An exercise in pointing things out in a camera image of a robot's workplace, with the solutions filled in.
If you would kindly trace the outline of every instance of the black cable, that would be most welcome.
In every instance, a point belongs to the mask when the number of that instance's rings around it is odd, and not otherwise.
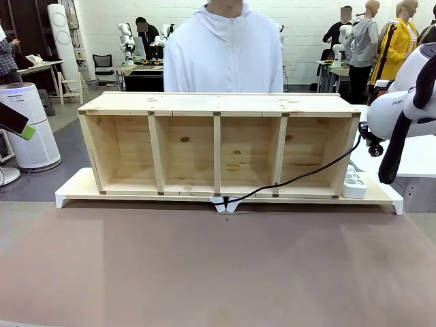
[[[318,172],[321,172],[321,171],[323,171],[323,170],[325,170],[325,169],[327,169],[327,168],[333,166],[333,165],[334,165],[335,163],[337,163],[338,161],[341,161],[343,158],[347,157],[351,152],[353,152],[354,150],[357,149],[357,147],[359,146],[361,140],[362,140],[362,136],[359,135],[359,139],[357,140],[357,143],[356,143],[355,146],[353,146],[350,150],[348,150],[346,153],[344,153],[344,154],[343,154],[342,156],[340,156],[339,158],[333,160],[333,161],[330,162],[330,163],[327,163],[325,166],[323,166],[323,167],[321,167],[321,168],[318,168],[317,170],[314,170],[314,171],[312,171],[312,172],[307,172],[306,174],[303,174],[303,175],[297,176],[297,177],[295,177],[295,178],[293,178],[293,179],[291,179],[291,180],[289,180],[289,181],[287,181],[287,182],[281,183],[281,184],[277,184],[277,185],[269,185],[269,186],[263,186],[263,187],[260,187],[260,188],[256,189],[255,191],[252,191],[251,193],[249,193],[249,194],[247,194],[247,195],[245,195],[245,196],[243,196],[243,197],[241,197],[241,198],[237,198],[237,199],[234,199],[234,200],[229,200],[229,201],[227,201],[227,202],[222,202],[222,203],[214,203],[214,205],[215,205],[215,206],[222,206],[222,205],[224,205],[224,204],[229,204],[229,203],[233,203],[233,202],[242,201],[242,200],[244,200],[244,199],[249,198],[250,196],[253,196],[254,194],[256,194],[256,193],[258,193],[258,192],[260,192],[260,191],[263,191],[264,189],[276,189],[276,188],[278,188],[278,187],[283,187],[283,186],[289,185],[290,183],[296,182],[297,180],[302,179],[302,178],[304,178],[304,177],[307,177],[307,176],[311,176],[311,175],[317,174]]]

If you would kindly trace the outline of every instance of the white stand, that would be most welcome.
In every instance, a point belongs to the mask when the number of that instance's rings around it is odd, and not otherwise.
[[[239,198],[230,197],[229,201],[237,200]],[[236,211],[236,208],[238,208],[238,205],[242,203],[242,201],[235,201],[231,202],[227,205],[227,212],[234,213]]]
[[[224,203],[224,198],[222,196],[211,196],[211,202],[215,205],[215,208],[219,213],[225,211],[225,204],[217,205],[217,203]]]
[[[302,198],[263,198],[250,197],[244,203],[282,203],[282,204],[348,204],[348,205],[393,205],[396,213],[403,213],[403,197],[400,196],[391,186],[382,185],[378,182],[377,176],[372,177],[364,172],[359,173],[361,179],[367,185],[368,190],[365,199],[351,199],[339,196],[337,199],[302,199]],[[222,197],[210,196],[148,196],[139,194],[102,194],[97,189],[92,168],[82,168],[71,177],[60,189],[56,191],[56,207],[63,208],[68,200],[128,200],[128,201],[186,201],[186,202],[212,202],[222,203]],[[236,201],[227,205],[227,212],[233,213],[242,201]],[[219,212],[223,212],[224,205],[217,206]]]
[[[3,174],[0,174],[0,186],[10,184],[20,177],[20,170],[16,168],[1,168],[1,171]]]

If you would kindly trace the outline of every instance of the person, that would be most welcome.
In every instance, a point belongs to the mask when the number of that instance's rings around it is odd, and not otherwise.
[[[137,17],[135,24],[138,28],[138,36],[142,38],[142,43],[147,48],[159,36],[159,31],[152,24],[149,24],[144,17]]]
[[[12,42],[6,40],[6,34],[0,26],[0,85],[21,82],[18,67],[14,59],[15,47],[20,41],[13,39]]]
[[[283,92],[279,30],[243,0],[210,0],[164,50],[166,92]]]
[[[433,7],[433,15],[435,19],[431,21],[431,25],[426,27],[418,38],[418,46],[425,43],[436,42],[436,5]]]
[[[344,8],[351,8],[351,10],[353,10],[353,8],[349,5],[346,5]],[[339,29],[341,28],[342,25],[351,25],[351,22],[349,20],[341,20],[336,24],[333,24],[331,28],[329,28],[325,36],[322,38],[322,41],[324,43],[330,44],[330,49],[333,49],[334,45],[340,44],[339,34],[341,33],[339,32]]]

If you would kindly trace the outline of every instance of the shelf compartment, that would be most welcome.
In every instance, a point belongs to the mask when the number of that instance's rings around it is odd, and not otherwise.
[[[157,195],[146,116],[80,116],[101,193]]]
[[[292,118],[287,120],[280,183],[312,172],[346,152],[351,119]],[[332,198],[342,190],[344,159],[331,168],[279,189],[282,198]]]
[[[149,121],[158,191],[166,196],[212,196],[213,117],[150,116]]]
[[[274,183],[279,141],[275,128],[280,121],[281,118],[221,117],[222,196],[243,196]],[[272,197],[273,190],[258,195]]]

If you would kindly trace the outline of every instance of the plaid shirt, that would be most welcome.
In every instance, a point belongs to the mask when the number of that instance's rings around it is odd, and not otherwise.
[[[0,76],[5,76],[11,70],[18,70],[13,53],[14,45],[2,39],[0,41]]]

